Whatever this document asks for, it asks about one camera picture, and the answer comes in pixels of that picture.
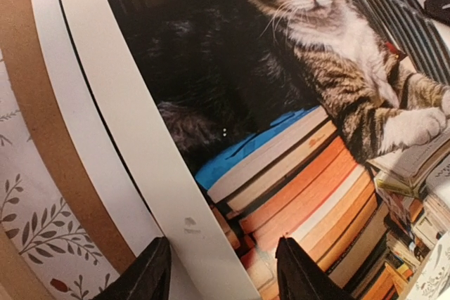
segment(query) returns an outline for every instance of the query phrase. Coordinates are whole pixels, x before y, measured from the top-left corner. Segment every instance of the floral patterned paper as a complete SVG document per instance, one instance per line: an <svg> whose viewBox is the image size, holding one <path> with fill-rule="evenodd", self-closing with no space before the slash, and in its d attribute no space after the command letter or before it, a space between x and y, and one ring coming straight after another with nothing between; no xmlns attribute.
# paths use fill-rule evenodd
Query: floral patterned paper
<svg viewBox="0 0 450 300"><path fill-rule="evenodd" d="M435 300L450 286L450 233L439 239L407 300Z"/></svg>
<svg viewBox="0 0 450 300"><path fill-rule="evenodd" d="M56 299L88 300L118 277L53 182L0 51L0 224Z"/></svg>

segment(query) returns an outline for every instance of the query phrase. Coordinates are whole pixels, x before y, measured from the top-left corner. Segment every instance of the white paw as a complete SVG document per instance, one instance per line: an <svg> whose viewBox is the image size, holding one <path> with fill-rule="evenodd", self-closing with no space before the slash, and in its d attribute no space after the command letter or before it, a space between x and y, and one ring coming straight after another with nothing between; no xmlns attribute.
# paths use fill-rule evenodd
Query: white paw
<svg viewBox="0 0 450 300"><path fill-rule="evenodd" d="M446 117L439 108L403 111L386 121L380 151L428 143L445 128Z"/></svg>
<svg viewBox="0 0 450 300"><path fill-rule="evenodd" d="M444 96L442 96L441 109L445 116L450 117L450 89L447 89Z"/></svg>

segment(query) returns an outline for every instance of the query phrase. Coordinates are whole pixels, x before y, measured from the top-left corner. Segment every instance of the picture of cat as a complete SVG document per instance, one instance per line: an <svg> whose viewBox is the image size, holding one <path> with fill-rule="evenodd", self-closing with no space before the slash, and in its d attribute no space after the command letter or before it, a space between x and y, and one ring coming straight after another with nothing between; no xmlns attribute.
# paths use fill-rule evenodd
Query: picture of cat
<svg viewBox="0 0 450 300"><path fill-rule="evenodd" d="M128 45L192 172L318 104L359 163L450 116L448 88L400 65L352 0L173 0L136 25Z"/></svg>

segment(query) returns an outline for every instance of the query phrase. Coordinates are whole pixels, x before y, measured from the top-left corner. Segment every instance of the black line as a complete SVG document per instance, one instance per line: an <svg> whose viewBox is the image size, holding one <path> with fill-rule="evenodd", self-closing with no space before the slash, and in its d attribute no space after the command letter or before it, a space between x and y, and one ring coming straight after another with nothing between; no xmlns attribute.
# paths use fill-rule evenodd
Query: black line
<svg viewBox="0 0 450 300"><path fill-rule="evenodd" d="M80 68L80 70L81 70L81 73L83 74L83 78L84 78L84 81L86 82L86 86L87 86L87 88L88 88L88 90L89 90L89 93L91 94L92 101L94 102L94 105L95 105L95 107L96 107L96 109L97 109L97 113L98 113L98 115L100 116L100 119L101 119L101 121L102 121L102 123L103 123L103 125L104 125L104 127L105 127L106 133L108 134L108 136L109 136L109 138L110 138L110 140L111 140L111 143L112 143L112 145L114 146L114 149L115 149L117 155L119 156L122 165L123 165L124 168L125 168L125 171L127 172L129 178L131 179L131 181L132 181L132 183L133 183L133 185L134 185L134 188L136 189L136 191L138 192L139 196L141 197L141 199L142 199L143 203L145 204L147 210L152 214L152 211L150 210L150 207L147 205L147 201L145 200L145 198L143 197L141 191L139 190L139 188L138 188L138 186L137 186L137 184L136 184L136 181L134 180L134 178L133 178L133 176L132 176L130 170L128 169L127 163L125 162L125 160L124 160L122 154L120 153L120 150L119 150L119 148L118 148L116 142L114 141L113 135L111 134L111 131L109 130L108 125L106 124L106 121L105 121L105 119L103 118L103 115L101 114L101 111L100 111L100 108L99 108L98 103L97 103L97 101L96 101L96 98L94 97L94 93L93 93L93 91L92 91L91 85L89 84L89 80L88 80L88 78L87 78L87 76L86 76L86 72L84 71L83 64L82 64L82 61L81 61L81 59L80 59L80 57L79 57L77 47L75 46L75 42L74 42L72 33L71 33L71 31L70 31L70 28L69 28L68 19L67 19L66 15L65 15L63 2L62 2L61 0L58 0L58 2L59 2L59 6L60 6L60 8L61 8L61 12L62 12L62 14L63 14L63 19L64 19L64 23L65 23L65 28L66 28L66 30L67 30L67 34L69 35L70 43L72 44L72 48L73 48L75 57L76 57L76 59L77 59L79 68Z"/></svg>

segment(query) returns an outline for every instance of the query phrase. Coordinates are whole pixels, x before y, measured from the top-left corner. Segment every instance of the black clip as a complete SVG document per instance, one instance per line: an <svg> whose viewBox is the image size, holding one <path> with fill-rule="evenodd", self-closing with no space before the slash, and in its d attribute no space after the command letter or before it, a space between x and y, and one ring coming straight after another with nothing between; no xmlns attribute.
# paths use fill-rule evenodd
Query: black clip
<svg viewBox="0 0 450 300"><path fill-rule="evenodd" d="M450 25L450 0L425 0L424 7L431 18Z"/></svg>

